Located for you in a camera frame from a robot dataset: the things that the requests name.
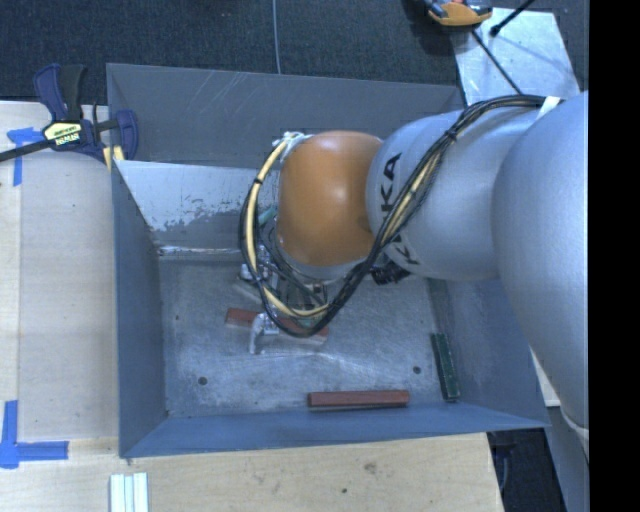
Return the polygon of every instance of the small object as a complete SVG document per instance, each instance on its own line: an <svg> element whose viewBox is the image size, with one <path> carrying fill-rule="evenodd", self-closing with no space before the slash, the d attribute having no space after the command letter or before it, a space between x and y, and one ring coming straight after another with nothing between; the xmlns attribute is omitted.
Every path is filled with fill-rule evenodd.
<svg viewBox="0 0 640 512"><path fill-rule="evenodd" d="M431 344L436 357L442 397L447 402L455 402L460 398L460 388L458 386L458 376L453 366L453 358L451 357L449 338L446 334L434 333L431 335Z"/></svg>
<svg viewBox="0 0 640 512"><path fill-rule="evenodd" d="M146 473L111 475L109 484L109 512L149 512Z"/></svg>
<svg viewBox="0 0 640 512"><path fill-rule="evenodd" d="M361 407L404 407L409 391L315 391L307 395L309 407L352 409Z"/></svg>
<svg viewBox="0 0 640 512"><path fill-rule="evenodd" d="M373 281L378 285L389 283L398 283L405 277L411 275L411 272L405 270L395 261L388 261L383 267L374 267L370 271Z"/></svg>
<svg viewBox="0 0 640 512"><path fill-rule="evenodd" d="M251 336L249 338L249 353L257 353L257 341L260 336L277 336L280 334L280 329L275 324L269 315L266 313L260 313L256 315L251 323Z"/></svg>
<svg viewBox="0 0 640 512"><path fill-rule="evenodd" d="M247 309L239 309L239 308L229 308L227 309L227 316L225 317L224 323L226 325L235 325L237 327L248 327L251 328L253 325L253 321L259 315L257 311L249 311ZM285 325L290 325L292 329L295 328L293 322L290 322L286 319L283 319L282 322ZM329 328L323 328L319 333L311 336L311 339L317 339L318 341L326 341L329 336Z"/></svg>
<svg viewBox="0 0 640 512"><path fill-rule="evenodd" d="M431 18L450 27L478 25L493 14L489 0L424 0L424 4Z"/></svg>

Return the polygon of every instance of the black cable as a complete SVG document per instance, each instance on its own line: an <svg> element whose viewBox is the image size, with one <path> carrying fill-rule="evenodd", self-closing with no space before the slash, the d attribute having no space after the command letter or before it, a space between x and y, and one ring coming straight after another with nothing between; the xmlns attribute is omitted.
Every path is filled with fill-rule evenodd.
<svg viewBox="0 0 640 512"><path fill-rule="evenodd" d="M491 30L489 30L489 35L491 37L496 37L499 32L516 16L518 16L522 11L524 11L527 7L529 7L533 2L535 2L535 0L527 0L524 4L522 4L520 7L518 7L515 11L513 11L511 14L509 14L509 16L507 16L505 19L503 19L500 23L498 23L497 25L494 25L493 27L491 27Z"/></svg>
<svg viewBox="0 0 640 512"><path fill-rule="evenodd" d="M442 158L449 146L455 143L458 136L470 125L475 123L481 116L486 114L487 112L494 110L496 108L505 108L505 107L528 107L528 108L540 108L545 101L543 96L535 96L535 95L515 95L515 96L501 96L498 98L494 98L491 100L480 101L478 103L474 103L467 107L462 113L458 116L458 119L454 122L450 129L446 130L445 133L434 143L429 149L425 152L423 157L420 159L420 162L416 165L413 172L411 173L409 179L405 182L403 187L400 189L398 196L396 197L391 211L388 213L387 217L382 223L382 226L378 230L374 243L372 245L371 251L367 258L355 265L345 276L344 284L336 293L334 299L327 304L327 310L323 314L323 316L317 320L313 325L307 325L308 319L299 319L295 317L288 316L287 319L292 321L294 325L299 329L299 331L295 331L291 329L289 326L285 325L282 319L278 316L278 314L273 311L273 306L269 303L265 288L269 290L274 296L277 296L277 292L273 290L268 283L265 283L260 276L253 270L251 265L247 265L251 275L258 282L258 290L262 299L262 303L265 307L265 311L269 315L269 317L273 320L273 322L284 332L287 334L298 337L298 338L306 338L309 336L313 336L322 330L326 325L331 322L331 320L338 314L340 309L346 304L346 302L351 298L351 296L355 293L359 284L362 280L369 274L370 269L375 264L376 260L385 249L385 247L392 243L396 238L397 234L406 226L406 224L413 218L415 213L419 210L420 206L426 200L426 197L433 186L435 181L435 177L437 175L437 170L440 167L442 162ZM426 166L430 166L432 168L431 173L429 174L428 179L425 183L421 184L419 189L416 192L411 191L411 188L414 185L414 182L418 179L423 169L426 169ZM252 188L254 186L259 186L258 183L252 184ZM240 250L242 252L243 258L246 262L248 259L248 248L246 247L246 236L244 233L245 220L247 215L247 209L249 204L250 193L247 194L247 197L244 201L242 209L240 211L240 222L238 227L238 235L240 240ZM389 223L396 220L396 215L398 214L398 210L401 207L401 204L404 201L405 197L412 197L412 204L407 210L403 213L400 221L397 226L394 228L393 232L386 235L386 232L389 227ZM257 221L257 208L254 212L256 215L256 222L254 222L254 240L260 239L259 232L259 223ZM288 276L288 279L291 282L296 282L296 277L291 273Z"/></svg>
<svg viewBox="0 0 640 512"><path fill-rule="evenodd" d="M513 80L511 80L511 77L507 74L507 72L504 70L504 68L500 65L500 63L496 60L495 56L493 55L493 53L491 53L491 51L489 50L489 48L487 48L487 46L484 44L484 41L482 41L482 39L480 38L480 36L477 34L477 32L475 30L471 31L471 34L473 35L473 38L478 42L478 44L482 47L482 49L485 51L485 53L489 56L489 58L493 61L493 63L496 65L496 67L498 68L498 71L500 71L500 73L502 74L502 76L505 78L505 80L507 82L509 82L509 85L511 87L514 88L514 90L518 93L518 94L522 94L522 91L520 90L520 88L515 84L515 82Z"/></svg>
<svg viewBox="0 0 640 512"><path fill-rule="evenodd" d="M273 39L275 41L275 49L276 49L276 69L278 70L278 74L282 74L282 69L280 68L280 43L278 41L278 11L276 7L276 0L272 0L271 9L273 12Z"/></svg>

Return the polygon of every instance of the yellow cable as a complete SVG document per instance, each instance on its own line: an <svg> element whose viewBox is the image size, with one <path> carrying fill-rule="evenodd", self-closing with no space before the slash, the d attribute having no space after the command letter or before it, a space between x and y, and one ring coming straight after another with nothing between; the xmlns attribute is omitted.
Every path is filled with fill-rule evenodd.
<svg viewBox="0 0 640 512"><path fill-rule="evenodd" d="M256 274L258 273L258 263L257 263L258 258L256 256L255 240L253 239L253 228L254 228L256 206L258 204L258 193L260 191L260 187L262 186L262 183L264 182L266 176L271 171L271 167L273 166L273 163L280 156L280 154L285 149L285 147L287 146L290 140L291 140L291 137L284 137L280 141L280 143L275 147L275 149L271 152L271 154L265 161L264 165L258 172L258 175L256 176L256 181L254 182L254 184L251 186L251 189L249 190L249 201L247 203L245 231L247 236L247 255L249 257L249 264L251 265L251 268ZM312 318L324 313L329 307L328 304L325 304L324 306L311 309L311 310L300 310L300 309L290 308L286 304L284 304L282 301L280 301L262 284L260 283L258 284L259 286L262 287L262 290L264 291L267 299L269 299L272 305L276 307L278 310L280 310L281 312L284 312L289 316Z"/></svg>

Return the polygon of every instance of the blue tape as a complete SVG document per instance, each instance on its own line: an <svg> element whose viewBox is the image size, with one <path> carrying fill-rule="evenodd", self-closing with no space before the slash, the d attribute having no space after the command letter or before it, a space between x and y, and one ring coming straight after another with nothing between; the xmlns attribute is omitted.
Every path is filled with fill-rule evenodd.
<svg viewBox="0 0 640 512"><path fill-rule="evenodd" d="M38 130L34 130L33 127L30 128L19 128L18 130L9 130L7 132L7 137L11 139L13 143L15 143L16 147L20 147L24 144L30 144L32 142L40 142L44 140L42 133ZM15 164L13 166L13 186L17 187L22 183L22 157L19 156L16 158Z"/></svg>
<svg viewBox="0 0 640 512"><path fill-rule="evenodd" d="M0 442L0 468L16 469L20 462L35 460L66 460L69 441L44 443L18 443L18 401L4 404L2 441Z"/></svg>

